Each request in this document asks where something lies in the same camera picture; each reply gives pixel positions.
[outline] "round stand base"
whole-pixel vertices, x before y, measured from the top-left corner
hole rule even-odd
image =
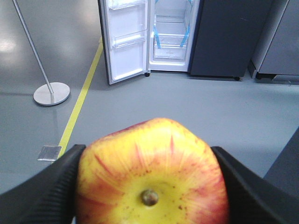
[[[33,99],[40,105],[53,106],[64,102],[70,95],[70,88],[63,83],[50,83],[53,94],[50,93],[47,84],[39,87],[33,94]]]

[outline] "yellow floor line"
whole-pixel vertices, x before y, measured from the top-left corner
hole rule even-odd
[[[74,109],[71,113],[69,121],[67,122],[64,133],[63,133],[63,135],[61,137],[61,140],[59,142],[59,145],[61,146],[61,150],[60,150],[60,153],[58,155],[58,158],[61,157],[66,151],[67,145],[68,145],[70,137],[71,137],[71,133],[74,129],[74,126],[75,126],[77,118],[80,114],[82,105],[83,105],[84,100],[86,98],[86,95],[88,93],[88,89],[89,89],[89,86],[92,82],[93,75],[94,75],[94,72],[95,72],[95,70],[97,68],[97,65],[99,63],[100,55],[101,55],[102,51],[103,51],[103,43],[102,43],[102,39],[100,39],[98,50],[97,50],[97,52],[96,52],[96,54],[93,58],[93,63],[91,64],[91,66],[89,68],[89,71],[88,71],[88,74],[87,74],[86,79],[84,81],[81,92],[78,96],[78,99],[76,101]]]

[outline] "apple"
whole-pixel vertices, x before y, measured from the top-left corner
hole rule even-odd
[[[79,224],[227,224],[211,148],[178,122],[152,119],[88,146],[76,186]]]

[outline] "apple stem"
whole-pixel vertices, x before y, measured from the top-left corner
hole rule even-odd
[[[141,193],[141,199],[143,204],[147,206],[153,206],[157,204],[159,196],[152,189],[147,189]]]

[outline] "refrigerator door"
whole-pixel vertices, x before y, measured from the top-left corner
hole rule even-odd
[[[148,0],[99,0],[108,83],[147,72]]]

